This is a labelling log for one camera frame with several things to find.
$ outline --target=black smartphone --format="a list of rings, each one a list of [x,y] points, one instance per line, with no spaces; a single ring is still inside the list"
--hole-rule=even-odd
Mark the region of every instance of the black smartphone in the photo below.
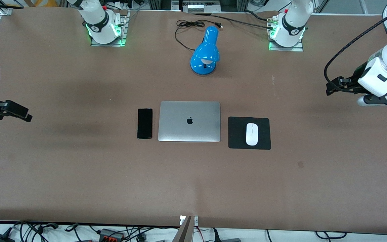
[[[152,138],[152,109],[138,109],[137,139]]]

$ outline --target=laptop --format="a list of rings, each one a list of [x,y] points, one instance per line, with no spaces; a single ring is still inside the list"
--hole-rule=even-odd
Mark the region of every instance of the laptop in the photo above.
[[[219,142],[220,103],[162,101],[158,140]]]

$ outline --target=black mouse pad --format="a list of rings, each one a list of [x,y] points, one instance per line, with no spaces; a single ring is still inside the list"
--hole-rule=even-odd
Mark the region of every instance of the black mouse pad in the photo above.
[[[250,146],[246,143],[246,126],[249,123],[258,126],[258,143]],[[270,120],[268,118],[228,118],[228,147],[231,149],[270,150]]]

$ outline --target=tabletop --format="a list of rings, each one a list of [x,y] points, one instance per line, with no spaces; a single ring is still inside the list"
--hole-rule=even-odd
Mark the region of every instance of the tabletop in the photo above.
[[[224,26],[207,76],[174,39],[177,20],[202,18]],[[0,23],[0,100],[33,119],[0,121],[0,219],[176,226],[198,215],[201,227],[387,233],[387,106],[326,96],[323,76],[379,19],[312,16],[304,52],[280,52],[264,29],[210,16],[141,11],[125,47],[103,48],[75,9],[14,11]],[[203,31],[178,38],[195,48]],[[386,43],[376,28],[329,76],[350,76]],[[221,141],[157,141],[163,100],[219,101]],[[136,139],[140,108],[154,110],[152,139]],[[229,149],[230,116],[269,118],[272,149]]]

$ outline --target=computer mouse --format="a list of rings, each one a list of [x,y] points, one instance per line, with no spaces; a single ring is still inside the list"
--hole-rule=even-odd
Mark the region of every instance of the computer mouse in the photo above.
[[[256,124],[248,123],[246,125],[246,144],[255,146],[258,144],[258,126]]]

